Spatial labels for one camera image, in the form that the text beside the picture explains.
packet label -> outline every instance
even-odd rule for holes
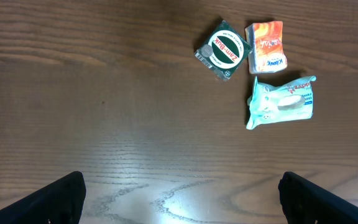
[[[251,46],[226,21],[222,21],[203,46],[196,50],[195,56],[219,78],[228,80],[251,51]]]

plastic packaging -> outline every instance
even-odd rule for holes
[[[219,78],[227,81],[252,51],[251,46],[226,22],[222,21],[195,56]]]
[[[313,92],[310,82],[315,80],[315,76],[303,77],[274,87],[258,83],[255,77],[254,90],[247,102],[250,110],[247,129],[252,130],[260,124],[311,118]]]
[[[282,21],[254,23],[246,28],[246,37],[253,48],[248,58],[251,74],[273,73],[287,67]]]

wooden surface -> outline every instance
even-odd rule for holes
[[[193,56],[219,17],[282,20],[314,115],[246,130],[252,76]],[[81,223],[286,223],[292,170],[358,206],[358,1],[0,1],[0,209],[71,171]]]

